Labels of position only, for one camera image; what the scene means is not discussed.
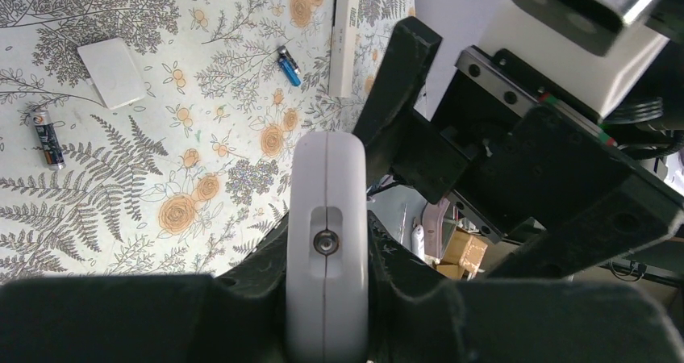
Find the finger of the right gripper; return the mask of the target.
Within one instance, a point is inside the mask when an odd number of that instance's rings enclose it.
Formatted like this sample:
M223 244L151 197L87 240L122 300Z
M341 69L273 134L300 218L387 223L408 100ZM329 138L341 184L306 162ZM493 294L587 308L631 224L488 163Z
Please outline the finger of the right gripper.
M393 28L380 68L353 128L365 148L365 183L387 174L442 37L414 16Z
M662 181L631 176L581 214L519 246L486 276L568 277L668 240L682 226L682 195Z

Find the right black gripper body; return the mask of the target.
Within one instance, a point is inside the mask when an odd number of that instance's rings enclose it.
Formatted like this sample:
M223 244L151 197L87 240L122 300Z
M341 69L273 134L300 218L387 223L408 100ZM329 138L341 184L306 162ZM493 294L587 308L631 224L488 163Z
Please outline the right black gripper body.
M556 227L628 177L659 180L556 88L532 89L536 77L507 51L467 48L434 118L407 128L393 172L430 202L451 197L493 240L530 218Z

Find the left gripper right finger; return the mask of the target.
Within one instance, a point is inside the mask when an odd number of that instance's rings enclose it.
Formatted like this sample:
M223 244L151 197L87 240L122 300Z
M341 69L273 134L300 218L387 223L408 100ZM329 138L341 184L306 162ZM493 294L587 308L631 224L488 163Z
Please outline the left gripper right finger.
M374 362L680 362L664 308L619 283L452 280L368 216Z

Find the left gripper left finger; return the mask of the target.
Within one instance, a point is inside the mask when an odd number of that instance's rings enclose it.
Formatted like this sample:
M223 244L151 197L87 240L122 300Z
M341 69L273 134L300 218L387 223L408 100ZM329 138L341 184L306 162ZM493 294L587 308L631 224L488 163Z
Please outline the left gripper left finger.
M283 362L287 225L228 272L1 288L4 362Z

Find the white remote control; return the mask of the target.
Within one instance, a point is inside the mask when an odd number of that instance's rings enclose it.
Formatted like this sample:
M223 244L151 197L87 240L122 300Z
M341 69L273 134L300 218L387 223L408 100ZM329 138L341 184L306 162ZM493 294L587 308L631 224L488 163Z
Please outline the white remote control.
M365 149L311 132L294 150L285 340L294 362L364 362L369 343Z

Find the white battery cover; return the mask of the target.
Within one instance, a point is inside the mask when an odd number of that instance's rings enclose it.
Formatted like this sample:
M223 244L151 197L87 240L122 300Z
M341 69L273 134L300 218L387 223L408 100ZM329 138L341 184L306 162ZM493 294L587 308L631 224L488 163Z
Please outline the white battery cover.
M77 53L105 108L118 109L146 97L144 81L123 39L83 45Z

